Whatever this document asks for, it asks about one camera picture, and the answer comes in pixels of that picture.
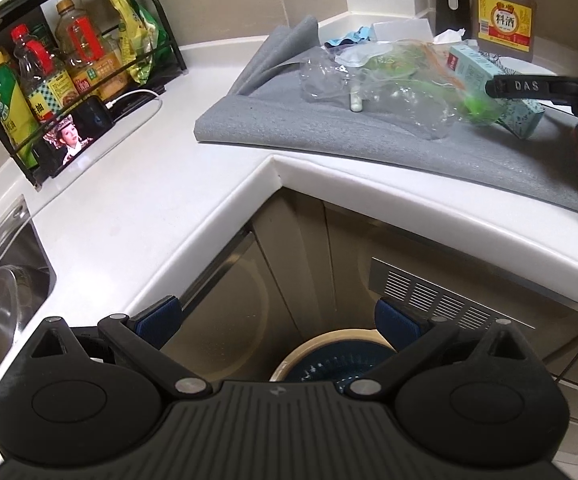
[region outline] stainless steel sink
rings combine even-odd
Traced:
[[[11,244],[11,247],[7,249],[13,236],[28,217],[29,211],[24,199],[21,198],[9,209],[6,215],[4,215],[3,220],[0,221],[0,255],[2,255],[3,251],[6,251],[0,260],[0,265],[27,266],[38,270],[50,270],[47,258],[42,251],[31,222],[22,229]],[[52,279],[49,290],[44,299],[48,297],[48,294],[53,288],[54,279],[52,272],[51,276]]]

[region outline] green snack bag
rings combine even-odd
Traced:
[[[135,0],[110,0],[120,14],[120,52],[122,64],[127,64],[136,57],[151,52],[168,41],[160,24]],[[168,49],[163,49],[128,68],[133,80],[138,84],[146,83],[155,62],[167,56]]]

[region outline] plastic bag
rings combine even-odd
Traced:
[[[362,43],[317,50],[300,66],[310,100],[348,99],[354,111],[439,139],[460,120],[493,123],[503,108],[473,95],[448,72],[432,47],[415,41]]]
[[[135,0],[110,1],[120,14],[120,53],[123,65],[168,41],[167,34],[160,24]],[[153,64],[168,53],[168,49],[162,49],[153,56],[146,57],[130,66],[127,70],[136,83],[144,84],[149,78]]]

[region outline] clear plastic bag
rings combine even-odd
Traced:
[[[468,92],[432,46],[414,41],[315,51],[301,63],[300,82],[309,100],[343,97],[353,111],[428,139],[447,136],[456,121],[493,123],[503,111],[488,96]]]

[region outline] red cap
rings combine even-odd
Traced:
[[[24,23],[21,23],[17,27],[11,29],[11,39],[13,41],[17,41],[28,33],[29,29],[26,27]]]

